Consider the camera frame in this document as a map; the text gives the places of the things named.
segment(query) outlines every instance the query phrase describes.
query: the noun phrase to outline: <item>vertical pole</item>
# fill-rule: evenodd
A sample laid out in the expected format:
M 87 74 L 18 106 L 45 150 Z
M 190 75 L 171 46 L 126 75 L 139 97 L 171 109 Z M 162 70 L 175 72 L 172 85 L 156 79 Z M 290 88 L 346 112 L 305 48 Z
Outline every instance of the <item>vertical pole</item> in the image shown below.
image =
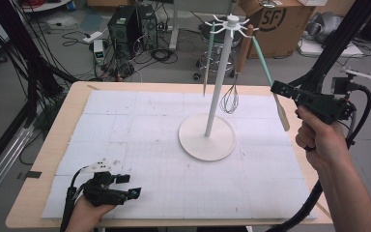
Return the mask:
M 213 128 L 214 116 L 215 116 L 216 107 L 218 106 L 219 94 L 221 93 L 222 82 L 224 80 L 228 58 L 231 53 L 232 40 L 233 39 L 231 38 L 231 30 L 226 30 L 225 38 L 224 38 L 224 46 L 222 48 L 221 58 L 219 60 L 218 72 L 216 74 L 212 105 L 210 108 L 209 119 L 208 119 L 207 127 L 206 127 L 206 133 L 205 133 L 206 137 L 210 137 L 211 130 Z
M 173 0 L 173 31 L 171 32 L 170 39 L 170 50 L 175 50 L 177 47 L 177 38 L 179 37 L 179 22 L 178 22 L 178 10 L 179 10 L 179 1 Z

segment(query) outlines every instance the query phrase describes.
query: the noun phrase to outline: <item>finger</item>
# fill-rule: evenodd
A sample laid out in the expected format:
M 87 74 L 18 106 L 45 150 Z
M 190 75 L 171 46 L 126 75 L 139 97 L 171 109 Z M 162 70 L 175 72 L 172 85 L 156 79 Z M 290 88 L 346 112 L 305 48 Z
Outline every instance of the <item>finger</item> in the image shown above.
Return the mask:
M 295 136 L 295 141 L 297 142 L 298 146 L 300 146 L 301 148 L 306 147 L 306 143 L 302 141 L 299 135 Z
M 313 130 L 308 130 L 305 127 L 301 127 L 298 130 L 297 137 L 303 144 L 305 144 L 305 146 L 310 148 L 315 147 L 315 133 L 313 132 Z
M 340 124 L 339 122 L 333 122 L 331 126 L 333 127 L 333 130 L 336 132 L 336 134 L 340 134 L 343 136 L 344 133 L 342 124 Z
M 309 127 L 314 131 L 322 130 L 327 125 L 322 122 L 318 117 L 316 117 L 311 111 L 309 111 L 305 106 L 300 105 L 298 107 L 298 114 Z
M 302 127 L 300 127 L 299 132 L 309 136 L 311 139 L 315 139 L 315 131 L 304 121 L 302 121 Z
M 112 211 L 116 206 L 115 205 L 101 205 L 98 206 L 98 211 L 101 215 L 105 215 L 108 212 Z

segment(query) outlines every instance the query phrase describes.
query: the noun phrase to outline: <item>round base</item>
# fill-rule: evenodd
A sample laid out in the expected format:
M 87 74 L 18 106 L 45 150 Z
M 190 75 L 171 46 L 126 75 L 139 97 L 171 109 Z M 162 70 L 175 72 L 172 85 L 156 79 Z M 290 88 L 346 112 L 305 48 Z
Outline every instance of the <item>round base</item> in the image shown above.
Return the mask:
M 231 125 L 216 116 L 211 134 L 206 137 L 208 118 L 206 114 L 186 118 L 179 129 L 180 143 L 195 158 L 206 161 L 222 160 L 234 150 L 237 138 Z

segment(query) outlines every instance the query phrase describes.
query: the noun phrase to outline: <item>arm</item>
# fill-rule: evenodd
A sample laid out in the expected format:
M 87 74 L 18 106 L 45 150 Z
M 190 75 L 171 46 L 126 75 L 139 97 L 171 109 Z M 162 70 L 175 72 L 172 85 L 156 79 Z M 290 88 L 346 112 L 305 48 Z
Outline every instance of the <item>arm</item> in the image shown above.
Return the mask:
M 339 123 L 327 125 L 300 105 L 298 145 L 318 172 L 336 231 L 371 231 L 371 198 L 354 167 Z
M 90 232 L 101 221 L 101 217 L 113 210 L 114 205 L 95 207 L 82 195 L 77 200 L 66 232 Z

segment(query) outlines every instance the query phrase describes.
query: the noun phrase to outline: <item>power strip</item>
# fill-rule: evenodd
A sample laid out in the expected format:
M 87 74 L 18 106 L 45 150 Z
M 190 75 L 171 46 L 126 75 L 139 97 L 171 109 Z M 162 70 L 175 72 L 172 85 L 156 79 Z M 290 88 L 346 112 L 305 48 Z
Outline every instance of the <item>power strip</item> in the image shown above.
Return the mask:
M 83 38 L 83 41 L 86 42 L 86 43 L 90 43 L 95 38 L 101 36 L 101 34 L 102 34 L 102 32 L 95 32 L 92 35 L 90 35 L 90 38 Z

